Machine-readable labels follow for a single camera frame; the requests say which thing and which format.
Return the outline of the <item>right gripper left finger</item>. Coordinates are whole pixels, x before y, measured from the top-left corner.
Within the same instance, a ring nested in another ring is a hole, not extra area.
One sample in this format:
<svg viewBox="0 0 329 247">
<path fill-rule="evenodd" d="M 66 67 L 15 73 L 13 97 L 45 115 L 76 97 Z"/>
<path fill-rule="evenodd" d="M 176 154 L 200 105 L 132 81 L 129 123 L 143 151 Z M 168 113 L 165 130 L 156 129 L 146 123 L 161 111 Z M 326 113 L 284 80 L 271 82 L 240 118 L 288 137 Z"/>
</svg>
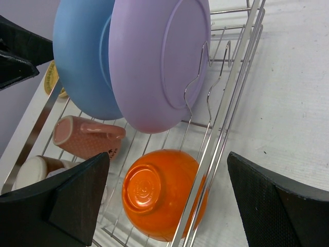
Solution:
<svg viewBox="0 0 329 247">
<path fill-rule="evenodd" d="M 108 170 L 103 152 L 1 195 L 1 246 L 91 246 Z"/>
</svg>

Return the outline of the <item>purple plate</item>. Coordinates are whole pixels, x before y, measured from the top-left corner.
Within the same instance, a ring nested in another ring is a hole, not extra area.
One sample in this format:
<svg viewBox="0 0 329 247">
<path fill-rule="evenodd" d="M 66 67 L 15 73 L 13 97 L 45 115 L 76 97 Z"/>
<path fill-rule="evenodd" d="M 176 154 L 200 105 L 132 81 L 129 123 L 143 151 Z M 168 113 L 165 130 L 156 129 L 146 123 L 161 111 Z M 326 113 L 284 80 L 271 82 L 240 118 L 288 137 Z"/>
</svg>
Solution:
<svg viewBox="0 0 329 247">
<path fill-rule="evenodd" d="M 109 71 L 134 129 L 164 132 L 190 114 L 205 80 L 210 37 L 208 1 L 115 1 Z"/>
</svg>

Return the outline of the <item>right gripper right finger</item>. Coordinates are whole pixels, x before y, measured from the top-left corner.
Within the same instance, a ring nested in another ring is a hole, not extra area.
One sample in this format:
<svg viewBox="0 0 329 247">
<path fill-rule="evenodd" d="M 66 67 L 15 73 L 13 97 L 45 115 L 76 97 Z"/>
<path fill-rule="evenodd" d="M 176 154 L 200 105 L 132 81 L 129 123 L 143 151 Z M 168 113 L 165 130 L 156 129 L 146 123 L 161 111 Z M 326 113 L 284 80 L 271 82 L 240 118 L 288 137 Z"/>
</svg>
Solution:
<svg viewBox="0 0 329 247">
<path fill-rule="evenodd" d="M 227 166 L 249 246 L 328 246 L 328 191 L 235 152 Z"/>
</svg>

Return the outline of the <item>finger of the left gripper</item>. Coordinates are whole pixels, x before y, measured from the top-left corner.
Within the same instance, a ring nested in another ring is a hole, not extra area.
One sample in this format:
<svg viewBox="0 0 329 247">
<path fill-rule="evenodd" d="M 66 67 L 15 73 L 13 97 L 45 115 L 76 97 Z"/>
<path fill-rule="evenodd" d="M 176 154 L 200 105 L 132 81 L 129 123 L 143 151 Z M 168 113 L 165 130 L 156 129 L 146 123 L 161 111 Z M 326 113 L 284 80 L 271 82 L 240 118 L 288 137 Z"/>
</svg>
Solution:
<svg viewBox="0 0 329 247">
<path fill-rule="evenodd" d="M 1 16 L 1 89 L 37 76 L 37 67 L 51 60 L 51 40 Z"/>
</svg>

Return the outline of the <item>pink mug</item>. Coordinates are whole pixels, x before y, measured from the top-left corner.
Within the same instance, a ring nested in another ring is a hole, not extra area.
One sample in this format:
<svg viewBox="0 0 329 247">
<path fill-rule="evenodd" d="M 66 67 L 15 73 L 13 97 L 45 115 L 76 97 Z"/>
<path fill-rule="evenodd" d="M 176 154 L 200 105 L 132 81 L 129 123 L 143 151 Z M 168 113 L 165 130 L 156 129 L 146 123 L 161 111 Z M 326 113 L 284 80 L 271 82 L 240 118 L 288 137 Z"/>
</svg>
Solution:
<svg viewBox="0 0 329 247">
<path fill-rule="evenodd" d="M 126 130 L 122 127 L 68 115 L 55 124 L 52 141 L 57 147 L 84 160 L 103 152 L 114 160 L 125 136 Z"/>
</svg>

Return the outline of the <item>blue plate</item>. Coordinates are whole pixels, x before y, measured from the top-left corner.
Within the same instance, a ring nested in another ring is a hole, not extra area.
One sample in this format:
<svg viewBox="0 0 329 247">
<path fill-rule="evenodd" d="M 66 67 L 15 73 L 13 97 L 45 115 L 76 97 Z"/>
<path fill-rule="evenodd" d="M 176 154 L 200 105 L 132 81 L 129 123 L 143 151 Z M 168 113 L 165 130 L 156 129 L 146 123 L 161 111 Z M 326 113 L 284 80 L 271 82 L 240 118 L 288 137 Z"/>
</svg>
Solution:
<svg viewBox="0 0 329 247">
<path fill-rule="evenodd" d="M 53 55 L 71 101 L 100 120 L 122 118 L 108 63 L 114 1 L 60 1 L 53 27 Z"/>
</svg>

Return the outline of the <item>tan plastic plate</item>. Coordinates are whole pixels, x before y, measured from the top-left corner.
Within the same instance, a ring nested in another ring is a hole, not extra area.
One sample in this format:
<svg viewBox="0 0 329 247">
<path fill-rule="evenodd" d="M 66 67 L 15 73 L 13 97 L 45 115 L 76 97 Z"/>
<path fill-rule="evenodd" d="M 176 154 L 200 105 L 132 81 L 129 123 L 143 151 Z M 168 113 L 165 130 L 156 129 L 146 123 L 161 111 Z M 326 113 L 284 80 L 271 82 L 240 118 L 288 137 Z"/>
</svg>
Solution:
<svg viewBox="0 0 329 247">
<path fill-rule="evenodd" d="M 59 98 L 66 98 L 68 96 L 67 92 L 65 91 L 65 88 L 62 88 L 59 93 Z"/>
</svg>

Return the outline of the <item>green woven pattern plate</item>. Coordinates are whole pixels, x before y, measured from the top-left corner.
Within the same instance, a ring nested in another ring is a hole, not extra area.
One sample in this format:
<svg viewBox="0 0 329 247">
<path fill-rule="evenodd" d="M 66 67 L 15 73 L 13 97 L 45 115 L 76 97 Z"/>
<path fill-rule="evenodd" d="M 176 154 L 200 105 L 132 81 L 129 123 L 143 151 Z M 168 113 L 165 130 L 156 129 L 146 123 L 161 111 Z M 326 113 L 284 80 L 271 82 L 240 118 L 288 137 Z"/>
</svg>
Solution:
<svg viewBox="0 0 329 247">
<path fill-rule="evenodd" d="M 52 60 L 48 66 L 47 72 L 45 74 L 45 79 L 44 79 L 44 90 L 47 95 L 50 95 L 50 93 L 52 92 L 55 84 L 57 83 L 58 78 L 59 78 L 59 75 L 57 72 L 57 68 L 56 68 L 54 60 Z"/>
</svg>

